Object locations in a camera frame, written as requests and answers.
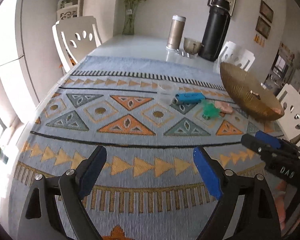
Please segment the gold thermos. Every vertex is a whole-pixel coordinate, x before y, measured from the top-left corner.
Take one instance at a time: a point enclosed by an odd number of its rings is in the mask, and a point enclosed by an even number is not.
[[[167,49],[179,49],[185,23],[186,18],[183,16],[174,15],[172,17]]]

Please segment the green crumpled object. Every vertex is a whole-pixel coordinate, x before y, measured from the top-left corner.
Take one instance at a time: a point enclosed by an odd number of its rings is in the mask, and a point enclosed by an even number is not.
[[[203,113],[202,117],[205,120],[215,119],[219,117],[220,109],[216,108],[214,104],[208,103],[207,101],[203,101]]]

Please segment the white thermos lid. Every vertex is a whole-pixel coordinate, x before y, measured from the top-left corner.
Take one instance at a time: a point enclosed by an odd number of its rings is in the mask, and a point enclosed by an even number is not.
[[[178,22],[186,22],[186,18],[183,16],[174,15],[172,17],[172,20],[178,21]]]

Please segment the black thermos bottle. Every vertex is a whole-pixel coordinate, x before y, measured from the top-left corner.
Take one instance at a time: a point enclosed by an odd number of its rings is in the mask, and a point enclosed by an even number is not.
[[[202,39],[199,56],[215,61],[222,49],[230,23],[230,3],[227,0],[214,0]]]

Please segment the thermos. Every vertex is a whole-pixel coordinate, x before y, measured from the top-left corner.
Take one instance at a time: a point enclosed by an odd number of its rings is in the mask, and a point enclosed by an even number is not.
[[[198,55],[215,61],[222,49],[230,23],[230,3],[227,0],[214,0]]]
[[[179,49],[185,23],[186,18],[183,16],[174,15],[172,17],[167,49]]]

